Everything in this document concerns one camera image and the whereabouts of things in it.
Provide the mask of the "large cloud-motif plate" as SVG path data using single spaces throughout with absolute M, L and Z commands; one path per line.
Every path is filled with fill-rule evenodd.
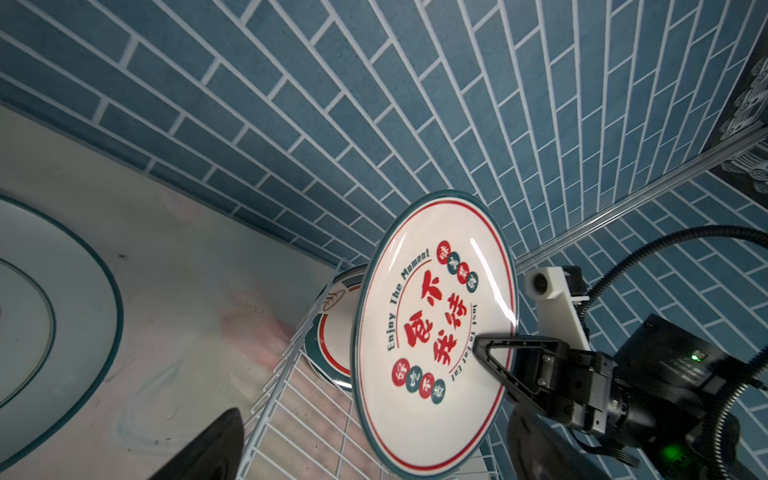
M 58 432 L 92 397 L 124 325 L 114 275 L 79 235 L 1 198 L 1 468 Z

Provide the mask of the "large steam-logo green-red plate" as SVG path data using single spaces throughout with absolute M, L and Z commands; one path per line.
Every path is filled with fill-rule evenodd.
M 315 373 L 347 392 L 352 390 L 352 330 L 367 267 L 367 264 L 358 265 L 334 278 L 303 346 Z

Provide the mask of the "white wire dish rack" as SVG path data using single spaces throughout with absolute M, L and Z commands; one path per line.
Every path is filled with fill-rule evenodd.
M 299 310 L 296 326 L 259 325 L 245 354 L 266 370 L 243 410 L 237 479 L 394 479 L 367 441 L 346 382 L 324 374 L 306 349 L 334 270 Z

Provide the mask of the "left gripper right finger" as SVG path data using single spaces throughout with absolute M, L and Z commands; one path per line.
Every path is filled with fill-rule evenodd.
M 519 479 L 608 479 L 534 412 L 514 407 L 507 427 L 509 456 Z

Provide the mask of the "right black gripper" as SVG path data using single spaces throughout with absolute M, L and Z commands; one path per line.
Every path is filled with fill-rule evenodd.
M 472 352 L 511 401 L 596 438 L 628 438 L 636 395 L 607 354 L 552 337 L 482 334 Z

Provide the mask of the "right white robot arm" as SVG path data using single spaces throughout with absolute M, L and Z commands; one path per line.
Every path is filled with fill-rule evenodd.
M 473 353 L 520 406 L 593 437 L 588 452 L 635 467 L 642 451 L 666 479 L 703 479 L 705 422 L 744 362 L 658 316 L 615 355 L 544 336 L 485 334 Z

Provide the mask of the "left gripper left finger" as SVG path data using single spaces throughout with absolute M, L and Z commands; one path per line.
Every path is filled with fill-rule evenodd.
M 245 433 L 238 408 L 230 408 L 155 472 L 151 480 L 237 477 Z

